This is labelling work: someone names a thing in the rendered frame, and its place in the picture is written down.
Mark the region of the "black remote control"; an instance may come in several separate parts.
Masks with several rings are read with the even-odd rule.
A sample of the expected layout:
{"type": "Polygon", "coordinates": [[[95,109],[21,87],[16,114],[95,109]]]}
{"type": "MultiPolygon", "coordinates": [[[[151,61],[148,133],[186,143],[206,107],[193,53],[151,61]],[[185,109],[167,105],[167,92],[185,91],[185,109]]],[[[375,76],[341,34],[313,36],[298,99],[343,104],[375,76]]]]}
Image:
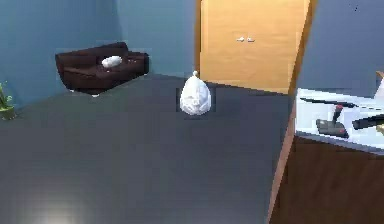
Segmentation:
{"type": "Polygon", "coordinates": [[[382,124],[384,124],[384,114],[361,118],[352,122],[353,128],[355,130],[374,127],[382,124]]]}

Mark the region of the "dark wooden white-topped desk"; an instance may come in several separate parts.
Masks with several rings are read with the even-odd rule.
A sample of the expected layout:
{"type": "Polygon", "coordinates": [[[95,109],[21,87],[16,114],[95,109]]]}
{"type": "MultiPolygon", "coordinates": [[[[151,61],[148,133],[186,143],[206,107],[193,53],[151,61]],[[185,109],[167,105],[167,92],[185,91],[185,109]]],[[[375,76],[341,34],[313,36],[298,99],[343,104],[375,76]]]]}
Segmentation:
{"type": "Polygon", "coordinates": [[[384,101],[300,88],[279,155],[267,224],[384,224],[384,134],[355,130],[357,119],[384,114],[384,101]],[[332,120],[337,105],[348,138],[320,134],[316,120],[332,120]]]}

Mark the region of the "light wooden door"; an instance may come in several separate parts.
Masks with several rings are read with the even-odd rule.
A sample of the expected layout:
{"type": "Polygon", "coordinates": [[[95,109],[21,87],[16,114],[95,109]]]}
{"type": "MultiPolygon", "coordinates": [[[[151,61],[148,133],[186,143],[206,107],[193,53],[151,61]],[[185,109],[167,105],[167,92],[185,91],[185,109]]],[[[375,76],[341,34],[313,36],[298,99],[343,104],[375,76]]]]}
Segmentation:
{"type": "Polygon", "coordinates": [[[290,94],[317,0],[202,0],[200,78],[290,94]],[[244,42],[236,39],[244,37],[244,42]],[[252,37],[254,43],[247,42],[252,37]]]}

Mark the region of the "dark brown sofa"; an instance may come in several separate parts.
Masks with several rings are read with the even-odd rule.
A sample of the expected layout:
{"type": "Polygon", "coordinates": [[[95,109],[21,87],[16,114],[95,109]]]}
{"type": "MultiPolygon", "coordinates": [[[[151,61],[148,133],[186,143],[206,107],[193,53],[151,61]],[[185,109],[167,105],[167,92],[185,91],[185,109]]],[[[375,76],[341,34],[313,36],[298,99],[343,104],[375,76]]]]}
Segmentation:
{"type": "Polygon", "coordinates": [[[125,42],[58,53],[55,61],[68,90],[90,95],[98,95],[149,72],[149,55],[129,50],[125,42]],[[102,61],[111,56],[120,56],[122,63],[105,68],[102,61]]]}

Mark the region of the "green potted house plant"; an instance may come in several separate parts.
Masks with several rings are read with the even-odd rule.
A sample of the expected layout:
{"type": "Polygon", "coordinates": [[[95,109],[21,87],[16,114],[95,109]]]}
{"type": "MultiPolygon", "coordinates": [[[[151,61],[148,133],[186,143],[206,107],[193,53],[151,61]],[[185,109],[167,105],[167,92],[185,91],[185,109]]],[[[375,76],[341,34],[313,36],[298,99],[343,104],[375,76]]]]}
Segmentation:
{"type": "Polygon", "coordinates": [[[3,120],[12,120],[16,117],[14,106],[11,104],[13,98],[6,95],[3,91],[3,85],[0,83],[0,117],[3,120]]]}

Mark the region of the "white pillow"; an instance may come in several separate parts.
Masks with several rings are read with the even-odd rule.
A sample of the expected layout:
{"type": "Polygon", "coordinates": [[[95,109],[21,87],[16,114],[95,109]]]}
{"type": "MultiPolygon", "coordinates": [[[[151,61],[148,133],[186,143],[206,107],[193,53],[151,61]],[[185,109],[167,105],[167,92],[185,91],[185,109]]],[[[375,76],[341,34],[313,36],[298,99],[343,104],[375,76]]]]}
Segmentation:
{"type": "Polygon", "coordinates": [[[104,68],[111,68],[121,64],[123,59],[120,56],[110,56],[102,60],[102,65],[104,68]]]}

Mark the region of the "white tied garbage bag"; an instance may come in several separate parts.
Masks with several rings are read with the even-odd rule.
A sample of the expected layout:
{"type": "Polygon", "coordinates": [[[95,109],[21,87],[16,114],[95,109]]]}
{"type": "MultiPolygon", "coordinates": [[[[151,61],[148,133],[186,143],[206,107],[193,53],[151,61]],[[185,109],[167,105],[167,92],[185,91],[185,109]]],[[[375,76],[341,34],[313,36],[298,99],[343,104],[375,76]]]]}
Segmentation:
{"type": "Polygon", "coordinates": [[[180,109],[188,115],[203,115],[211,109],[211,93],[204,81],[198,77],[198,72],[194,71],[182,89],[180,99],[180,109]]]}

